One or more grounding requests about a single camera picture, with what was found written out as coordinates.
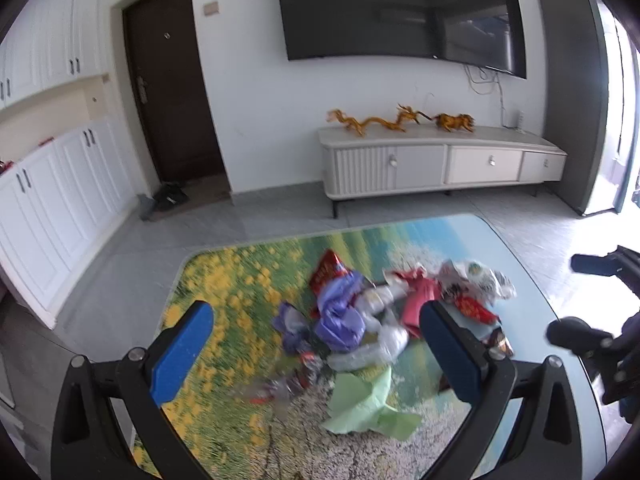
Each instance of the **bolt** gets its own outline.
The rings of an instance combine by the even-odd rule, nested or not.
[[[71,359],[71,365],[73,368],[79,368],[84,364],[84,356],[76,355]]]
[[[548,359],[549,359],[549,364],[553,368],[562,368],[562,359],[559,358],[557,355],[550,355]]]
[[[142,361],[142,359],[145,357],[145,353],[146,353],[146,350],[144,348],[140,348],[139,346],[137,346],[129,350],[127,357],[129,358],[130,361],[134,361],[134,362]]]
[[[489,348],[488,353],[489,357],[494,361],[502,361],[506,357],[504,353],[497,348]]]

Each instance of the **brown door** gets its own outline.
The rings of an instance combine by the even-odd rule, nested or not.
[[[160,179],[224,173],[191,0],[140,0],[124,11],[124,25],[138,113]]]

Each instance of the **tv screen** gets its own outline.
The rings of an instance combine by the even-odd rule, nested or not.
[[[280,0],[290,60],[447,59],[526,78],[518,0]]]

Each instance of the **white tv cabinet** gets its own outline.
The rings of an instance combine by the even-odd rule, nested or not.
[[[566,159],[542,137],[489,126],[449,133],[408,124],[403,133],[376,124],[365,137],[333,126],[318,135],[334,218],[337,203],[353,198],[560,180]]]

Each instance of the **crumpled green paper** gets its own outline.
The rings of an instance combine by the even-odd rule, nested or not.
[[[391,389],[391,367],[373,382],[353,374],[337,374],[327,412],[331,417],[322,427],[332,433],[377,431],[398,440],[406,440],[420,425],[422,417],[398,412],[386,404]]]

